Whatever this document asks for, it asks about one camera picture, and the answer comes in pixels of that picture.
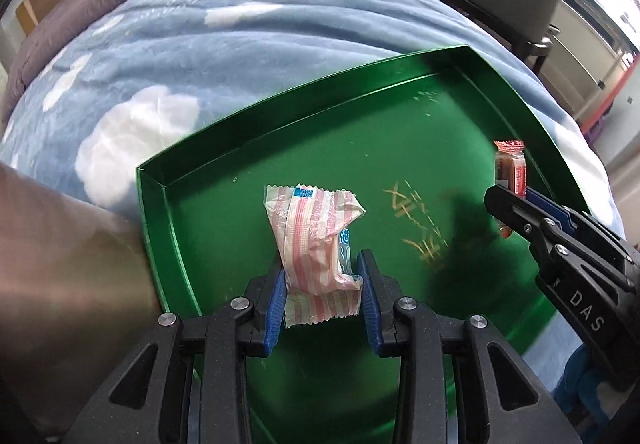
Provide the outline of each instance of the red wrapper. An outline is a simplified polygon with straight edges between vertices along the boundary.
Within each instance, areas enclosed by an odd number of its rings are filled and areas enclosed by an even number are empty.
[[[527,194],[527,163],[524,159],[524,142],[521,140],[496,140],[495,183],[516,193],[520,197]],[[498,221],[500,233],[508,238],[513,230]]]

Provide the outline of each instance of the small packaged snack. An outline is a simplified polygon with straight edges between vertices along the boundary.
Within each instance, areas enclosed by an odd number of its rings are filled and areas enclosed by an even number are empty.
[[[264,207],[286,275],[285,325],[358,314],[362,278],[351,273],[347,226],[365,211],[355,195],[267,186]]]
[[[527,194],[527,163],[524,159],[524,142],[521,140],[496,140],[495,183],[524,198]],[[513,230],[498,221],[500,234],[509,238]]]

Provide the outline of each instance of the blue blanket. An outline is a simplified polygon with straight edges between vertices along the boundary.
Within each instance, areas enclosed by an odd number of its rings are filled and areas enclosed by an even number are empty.
[[[139,218],[136,166],[185,135],[333,72],[455,44],[471,45],[510,82],[558,145],[592,213],[622,233],[604,168],[573,120],[523,63],[438,0],[128,0],[33,81],[0,160]],[[577,345],[556,318],[527,359],[552,387]]]

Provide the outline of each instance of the screw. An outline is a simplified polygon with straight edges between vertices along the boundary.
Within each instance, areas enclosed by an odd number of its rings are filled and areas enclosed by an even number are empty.
[[[480,314],[474,314],[469,318],[469,321],[477,329],[483,329],[487,324],[486,318]]]
[[[165,312],[164,314],[161,314],[160,317],[158,318],[158,323],[161,324],[163,327],[170,327],[175,323],[176,319],[177,318],[175,317],[175,314],[173,312]]]
[[[413,310],[418,306],[418,303],[413,298],[403,296],[398,300],[398,305],[402,310]]]
[[[244,310],[249,306],[249,300],[245,297],[237,297],[231,300],[231,308],[234,310]]]

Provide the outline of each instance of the green metallic surface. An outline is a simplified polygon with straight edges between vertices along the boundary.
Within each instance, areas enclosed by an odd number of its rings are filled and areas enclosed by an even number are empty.
[[[265,273],[276,251],[265,185],[345,188],[367,210],[350,229],[353,255],[371,248],[406,294],[444,315],[482,313],[522,352],[554,309],[526,242],[502,240],[482,204],[492,141],[510,138],[525,141],[529,185],[586,209],[542,125],[469,47],[399,56],[254,104],[139,168],[161,302],[184,318],[210,313]],[[419,243],[420,228],[383,191],[396,183],[425,206],[412,217],[437,230],[440,251],[427,261],[403,241]],[[248,371],[257,443],[390,442],[399,361],[369,350],[359,316],[287,329]]]

